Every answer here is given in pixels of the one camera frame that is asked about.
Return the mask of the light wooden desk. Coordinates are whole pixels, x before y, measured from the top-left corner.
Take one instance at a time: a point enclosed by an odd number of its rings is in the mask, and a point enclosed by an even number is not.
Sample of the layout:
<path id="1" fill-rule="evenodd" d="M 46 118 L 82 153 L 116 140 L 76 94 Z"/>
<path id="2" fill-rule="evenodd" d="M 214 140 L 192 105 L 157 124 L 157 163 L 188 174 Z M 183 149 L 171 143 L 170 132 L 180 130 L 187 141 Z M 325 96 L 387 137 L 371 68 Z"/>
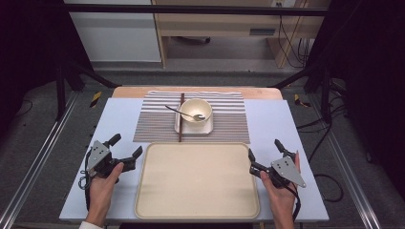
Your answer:
<path id="1" fill-rule="evenodd" d="M 236 6 L 274 8 L 272 0 L 151 0 L 157 5 L 177 6 Z M 327 9 L 331 0 L 296 0 L 294 8 Z M 283 68 L 290 60 L 292 45 L 299 38 L 314 39 L 322 25 L 318 16 L 278 15 L 218 15 L 218 14 L 165 14 L 155 15 L 158 35 L 161 37 L 219 37 L 251 36 L 253 28 L 273 28 L 273 36 L 265 38 L 275 57 L 276 66 Z"/>

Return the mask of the white square plate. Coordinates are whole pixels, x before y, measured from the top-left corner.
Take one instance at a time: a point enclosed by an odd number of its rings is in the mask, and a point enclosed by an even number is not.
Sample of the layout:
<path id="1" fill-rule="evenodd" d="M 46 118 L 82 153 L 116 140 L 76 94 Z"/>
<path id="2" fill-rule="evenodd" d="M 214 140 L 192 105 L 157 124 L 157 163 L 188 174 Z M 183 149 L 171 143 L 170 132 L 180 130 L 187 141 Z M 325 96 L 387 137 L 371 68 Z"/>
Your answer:
<path id="1" fill-rule="evenodd" d="M 179 115 L 175 115 L 174 129 L 179 132 Z M 208 135 L 213 131 L 213 115 L 203 123 L 191 123 L 182 119 L 182 132 L 185 135 Z"/>

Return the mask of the grey desk label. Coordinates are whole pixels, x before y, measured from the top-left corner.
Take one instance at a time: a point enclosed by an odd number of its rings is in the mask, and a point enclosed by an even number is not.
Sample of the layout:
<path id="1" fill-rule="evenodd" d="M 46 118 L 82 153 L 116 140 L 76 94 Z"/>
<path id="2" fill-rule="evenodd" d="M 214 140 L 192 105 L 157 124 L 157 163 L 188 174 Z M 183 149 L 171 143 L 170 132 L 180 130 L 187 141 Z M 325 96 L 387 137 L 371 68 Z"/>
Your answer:
<path id="1" fill-rule="evenodd" d="M 251 36 L 273 36 L 276 32 L 273 28 L 253 28 L 249 31 Z"/>

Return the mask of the black curtain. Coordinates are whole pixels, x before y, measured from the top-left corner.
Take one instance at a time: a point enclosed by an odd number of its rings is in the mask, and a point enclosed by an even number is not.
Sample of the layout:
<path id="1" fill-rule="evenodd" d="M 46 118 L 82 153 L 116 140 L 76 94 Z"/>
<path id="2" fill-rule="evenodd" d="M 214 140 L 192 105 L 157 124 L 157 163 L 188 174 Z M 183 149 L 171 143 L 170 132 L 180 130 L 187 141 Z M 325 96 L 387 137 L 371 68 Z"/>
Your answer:
<path id="1" fill-rule="evenodd" d="M 51 5 L 64 0 L 0 0 L 0 137 L 25 94 L 56 80 L 56 68 L 68 57 L 92 65 L 66 10 Z"/>
<path id="2" fill-rule="evenodd" d="M 405 200 L 405 0 L 330 0 L 309 61 L 346 83 L 363 143 Z"/>

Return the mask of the yellow black tape strip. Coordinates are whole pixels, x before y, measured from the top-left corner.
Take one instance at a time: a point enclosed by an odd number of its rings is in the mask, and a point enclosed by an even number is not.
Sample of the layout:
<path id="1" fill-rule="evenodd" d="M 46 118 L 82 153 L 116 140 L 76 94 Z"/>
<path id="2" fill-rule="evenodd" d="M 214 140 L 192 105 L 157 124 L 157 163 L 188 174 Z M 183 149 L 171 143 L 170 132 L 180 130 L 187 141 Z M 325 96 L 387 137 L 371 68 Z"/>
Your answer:
<path id="1" fill-rule="evenodd" d="M 311 107 L 309 102 L 303 102 L 299 94 L 294 94 L 294 104 L 303 107 Z"/>
<path id="2" fill-rule="evenodd" d="M 90 103 L 90 106 L 89 106 L 90 108 L 94 108 L 94 107 L 96 106 L 98 100 L 99 100 L 100 97 L 101 97 L 101 94 L 102 94 L 102 92 L 96 92 L 96 93 L 94 94 L 94 96 L 93 96 L 93 98 L 92 98 L 92 101 L 91 101 L 91 103 Z"/>

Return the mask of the metal spoon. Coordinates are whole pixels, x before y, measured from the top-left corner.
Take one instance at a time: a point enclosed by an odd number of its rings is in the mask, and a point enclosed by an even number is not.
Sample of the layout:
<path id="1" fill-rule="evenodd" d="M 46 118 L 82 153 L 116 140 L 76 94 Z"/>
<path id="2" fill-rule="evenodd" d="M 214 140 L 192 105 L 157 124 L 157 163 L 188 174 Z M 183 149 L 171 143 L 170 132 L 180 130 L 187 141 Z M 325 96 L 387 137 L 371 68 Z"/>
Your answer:
<path id="1" fill-rule="evenodd" d="M 186 113 L 181 112 L 181 111 L 179 111 L 179 110 L 173 109 L 173 108 L 171 108 L 171 107 L 169 107 L 169 106 L 167 106 L 167 105 L 164 105 L 164 107 L 165 107 L 166 109 L 169 109 L 170 111 L 175 112 L 175 113 L 192 117 L 192 118 L 193 118 L 194 120 L 196 120 L 196 121 L 203 121 L 203 120 L 206 120 L 206 118 L 205 118 L 205 116 L 204 116 L 203 114 L 194 114 L 194 115 L 191 115 L 191 114 L 186 114 Z"/>

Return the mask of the white cabinet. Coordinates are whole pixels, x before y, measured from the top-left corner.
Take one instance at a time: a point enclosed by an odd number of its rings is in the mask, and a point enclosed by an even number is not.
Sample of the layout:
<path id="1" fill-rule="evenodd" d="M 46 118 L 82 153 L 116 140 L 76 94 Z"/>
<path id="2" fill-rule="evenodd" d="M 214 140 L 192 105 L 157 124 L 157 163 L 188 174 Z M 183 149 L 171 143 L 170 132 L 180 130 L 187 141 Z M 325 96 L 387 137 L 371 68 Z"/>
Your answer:
<path id="1" fill-rule="evenodd" d="M 160 62 L 160 47 L 151 13 L 71 12 L 92 62 Z"/>

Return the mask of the striped woven placemat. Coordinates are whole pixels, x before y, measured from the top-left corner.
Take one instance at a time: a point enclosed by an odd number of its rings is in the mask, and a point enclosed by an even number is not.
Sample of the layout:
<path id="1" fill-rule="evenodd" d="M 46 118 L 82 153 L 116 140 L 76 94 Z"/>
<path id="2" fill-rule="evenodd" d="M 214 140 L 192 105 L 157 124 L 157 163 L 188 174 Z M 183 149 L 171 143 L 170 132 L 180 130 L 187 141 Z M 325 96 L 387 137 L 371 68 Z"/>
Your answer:
<path id="1" fill-rule="evenodd" d="M 246 120 L 245 100 L 241 93 L 185 92 L 186 100 L 206 100 L 213 109 L 213 131 L 208 135 L 185 135 L 182 142 L 243 142 L 250 143 Z M 174 129 L 176 113 L 164 105 L 178 109 L 180 92 L 150 91 L 144 97 L 135 142 L 178 142 Z"/>

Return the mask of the black horizontal frame bar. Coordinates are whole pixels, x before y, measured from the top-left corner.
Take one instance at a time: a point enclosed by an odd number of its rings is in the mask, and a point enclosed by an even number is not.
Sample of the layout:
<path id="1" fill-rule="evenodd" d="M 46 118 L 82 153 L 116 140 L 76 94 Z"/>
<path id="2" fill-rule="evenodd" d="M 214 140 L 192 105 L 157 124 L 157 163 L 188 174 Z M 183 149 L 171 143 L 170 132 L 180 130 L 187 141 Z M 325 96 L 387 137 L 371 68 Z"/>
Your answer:
<path id="1" fill-rule="evenodd" d="M 223 14 L 223 15 L 285 15 L 285 16 L 325 16 L 324 9 L 301 8 L 259 8 L 230 6 L 177 6 L 177 5 L 99 5 L 65 4 L 71 12 L 110 12 L 110 13 L 176 13 L 176 14 Z"/>

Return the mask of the dark brown wooden chopsticks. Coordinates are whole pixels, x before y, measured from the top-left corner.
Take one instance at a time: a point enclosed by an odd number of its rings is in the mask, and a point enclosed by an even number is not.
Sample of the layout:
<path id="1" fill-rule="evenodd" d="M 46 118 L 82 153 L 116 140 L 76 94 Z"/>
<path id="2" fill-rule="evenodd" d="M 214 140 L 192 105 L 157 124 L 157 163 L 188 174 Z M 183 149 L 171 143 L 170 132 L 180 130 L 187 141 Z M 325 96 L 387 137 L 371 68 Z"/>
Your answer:
<path id="1" fill-rule="evenodd" d="M 184 102 L 184 93 L 181 93 L 180 108 L 181 108 L 181 105 L 183 104 L 183 102 Z M 178 133 L 178 141 L 179 142 L 182 142 L 182 123 L 183 123 L 182 116 L 181 116 L 181 114 L 179 114 L 179 133 Z"/>

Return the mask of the white wall socket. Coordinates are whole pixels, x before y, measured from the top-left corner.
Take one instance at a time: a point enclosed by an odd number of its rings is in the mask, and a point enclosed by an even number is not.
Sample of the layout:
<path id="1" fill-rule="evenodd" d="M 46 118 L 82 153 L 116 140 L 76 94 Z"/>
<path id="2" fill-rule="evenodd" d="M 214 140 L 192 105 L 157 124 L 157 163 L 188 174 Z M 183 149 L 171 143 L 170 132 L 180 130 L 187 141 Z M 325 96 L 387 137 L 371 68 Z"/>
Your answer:
<path id="1" fill-rule="evenodd" d="M 274 8 L 293 8 L 296 0 L 272 0 L 271 6 Z"/>

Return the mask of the cream ceramic bowl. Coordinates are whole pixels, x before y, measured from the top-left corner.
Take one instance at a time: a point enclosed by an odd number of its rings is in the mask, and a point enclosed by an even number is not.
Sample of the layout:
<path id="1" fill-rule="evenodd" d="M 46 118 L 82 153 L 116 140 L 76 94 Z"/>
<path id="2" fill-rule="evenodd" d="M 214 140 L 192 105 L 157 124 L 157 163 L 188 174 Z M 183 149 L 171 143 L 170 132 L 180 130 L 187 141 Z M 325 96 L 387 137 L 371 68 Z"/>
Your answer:
<path id="1" fill-rule="evenodd" d="M 206 120 L 203 121 L 196 121 L 192 117 L 186 116 L 186 115 L 181 115 L 182 118 L 184 118 L 186 121 L 191 122 L 191 123 L 203 123 L 207 121 L 213 114 L 213 110 L 211 105 L 204 99 L 199 99 L 199 98 L 192 98 L 186 100 L 180 108 L 181 112 L 184 112 L 189 115 L 197 115 L 201 114 L 204 115 Z"/>

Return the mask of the beige rectangular tray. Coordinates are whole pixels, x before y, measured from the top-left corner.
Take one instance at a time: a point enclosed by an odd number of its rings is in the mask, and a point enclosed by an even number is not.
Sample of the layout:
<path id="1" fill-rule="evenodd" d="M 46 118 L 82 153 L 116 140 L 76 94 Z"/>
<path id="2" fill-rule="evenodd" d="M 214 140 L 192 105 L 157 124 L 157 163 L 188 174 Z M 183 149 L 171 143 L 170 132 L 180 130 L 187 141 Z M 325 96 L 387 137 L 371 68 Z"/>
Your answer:
<path id="1" fill-rule="evenodd" d="M 256 181 L 244 143 L 152 143 L 139 181 L 141 219 L 254 219 Z"/>

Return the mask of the person's right hand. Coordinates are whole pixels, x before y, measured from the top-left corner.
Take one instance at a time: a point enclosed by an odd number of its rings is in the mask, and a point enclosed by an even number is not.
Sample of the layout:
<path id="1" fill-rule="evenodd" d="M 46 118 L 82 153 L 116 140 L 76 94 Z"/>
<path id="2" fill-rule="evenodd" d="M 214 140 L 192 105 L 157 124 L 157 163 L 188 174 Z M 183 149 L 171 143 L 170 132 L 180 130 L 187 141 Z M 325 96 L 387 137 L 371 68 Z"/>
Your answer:
<path id="1" fill-rule="evenodd" d="M 290 184 L 288 188 L 278 189 L 268 179 L 262 179 L 263 185 L 269 198 L 269 206 L 273 215 L 273 221 L 293 220 L 293 210 L 296 196 L 290 191 L 296 190 L 296 185 Z"/>

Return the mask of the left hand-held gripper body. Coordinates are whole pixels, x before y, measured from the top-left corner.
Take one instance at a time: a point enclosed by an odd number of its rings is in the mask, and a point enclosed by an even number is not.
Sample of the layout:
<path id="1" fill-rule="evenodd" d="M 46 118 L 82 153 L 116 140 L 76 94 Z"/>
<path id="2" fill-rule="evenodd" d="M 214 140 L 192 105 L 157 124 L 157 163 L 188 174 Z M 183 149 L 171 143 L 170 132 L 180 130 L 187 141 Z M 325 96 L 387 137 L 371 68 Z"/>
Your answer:
<path id="1" fill-rule="evenodd" d="M 85 165 L 86 172 L 91 176 L 108 177 L 117 166 L 118 160 L 112 158 L 109 141 L 101 143 L 96 140 L 91 147 L 90 155 Z"/>

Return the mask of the black metal stand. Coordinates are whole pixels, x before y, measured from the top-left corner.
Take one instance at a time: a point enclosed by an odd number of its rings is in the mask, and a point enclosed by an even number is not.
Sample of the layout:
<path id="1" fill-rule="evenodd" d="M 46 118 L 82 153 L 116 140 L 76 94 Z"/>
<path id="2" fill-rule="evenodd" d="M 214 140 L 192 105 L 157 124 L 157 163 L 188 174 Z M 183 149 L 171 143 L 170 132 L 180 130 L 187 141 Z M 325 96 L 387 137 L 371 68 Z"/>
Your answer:
<path id="1" fill-rule="evenodd" d="M 312 64 L 305 67 L 298 73 L 295 73 L 293 76 L 288 77 L 287 79 L 272 85 L 272 88 L 283 89 L 287 85 L 295 82 L 298 79 L 306 76 L 308 78 L 305 83 L 304 90 L 307 94 L 313 94 L 318 88 L 321 89 L 321 102 L 320 102 L 320 113 L 323 120 L 331 124 L 331 111 L 330 111 L 330 71 L 325 64 Z"/>
<path id="2" fill-rule="evenodd" d="M 101 85 L 115 89 L 119 84 L 111 82 L 93 70 L 85 68 L 84 66 L 74 62 L 73 60 L 61 61 L 55 69 L 55 81 L 57 91 L 57 116 L 56 120 L 59 121 L 66 111 L 66 95 L 65 95 L 65 82 L 71 86 L 73 91 L 81 91 L 84 88 L 84 82 L 80 78 L 80 74 L 87 75 Z"/>

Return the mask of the aluminium floor rail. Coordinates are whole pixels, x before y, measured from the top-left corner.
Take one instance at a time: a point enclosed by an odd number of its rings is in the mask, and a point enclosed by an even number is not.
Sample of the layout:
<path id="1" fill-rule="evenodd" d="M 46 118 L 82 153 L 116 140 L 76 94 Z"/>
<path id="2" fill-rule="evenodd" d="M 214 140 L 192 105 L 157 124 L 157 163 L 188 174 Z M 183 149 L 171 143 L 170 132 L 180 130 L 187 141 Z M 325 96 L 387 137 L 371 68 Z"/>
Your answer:
<path id="1" fill-rule="evenodd" d="M 347 189 L 351 195 L 352 201 L 361 217 L 366 229 L 381 229 L 381 224 L 369 203 L 363 188 L 360 185 L 352 167 L 347 161 L 344 152 L 331 128 L 331 124 L 324 124 L 324 127 L 330 128 L 326 134 L 326 139 L 331 147 L 333 157 L 336 160 L 340 173 L 345 181 Z"/>
<path id="2" fill-rule="evenodd" d="M 57 121 L 56 102 L 30 95 L 31 106 L 24 105 L 27 110 L 0 137 L 0 229 L 15 221 L 77 98 L 76 92 L 67 95 L 65 114 Z"/>

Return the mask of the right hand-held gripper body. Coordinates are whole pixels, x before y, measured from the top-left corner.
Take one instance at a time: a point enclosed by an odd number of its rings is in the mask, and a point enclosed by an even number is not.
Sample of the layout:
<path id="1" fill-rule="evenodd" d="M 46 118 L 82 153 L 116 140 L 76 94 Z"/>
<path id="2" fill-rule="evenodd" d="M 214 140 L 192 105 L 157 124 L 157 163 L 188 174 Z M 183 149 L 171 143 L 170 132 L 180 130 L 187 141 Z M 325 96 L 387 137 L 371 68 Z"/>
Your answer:
<path id="1" fill-rule="evenodd" d="M 290 184 L 306 188 L 299 165 L 299 156 L 286 156 L 270 163 L 270 167 L 260 173 L 261 179 L 268 179 L 270 183 L 278 188 L 285 188 Z"/>

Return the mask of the person's left hand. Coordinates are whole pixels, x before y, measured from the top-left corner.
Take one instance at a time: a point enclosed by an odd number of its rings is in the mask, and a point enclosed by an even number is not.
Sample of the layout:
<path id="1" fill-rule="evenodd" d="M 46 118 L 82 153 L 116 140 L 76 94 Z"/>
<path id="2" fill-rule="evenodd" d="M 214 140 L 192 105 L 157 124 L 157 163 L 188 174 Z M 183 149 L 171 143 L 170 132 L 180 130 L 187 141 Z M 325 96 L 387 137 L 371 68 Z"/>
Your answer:
<path id="1" fill-rule="evenodd" d="M 86 222 L 97 227 L 104 225 L 111 205 L 115 184 L 122 170 L 123 164 L 119 163 L 108 177 L 95 177 L 92 180 L 90 187 L 90 207 L 85 219 Z"/>

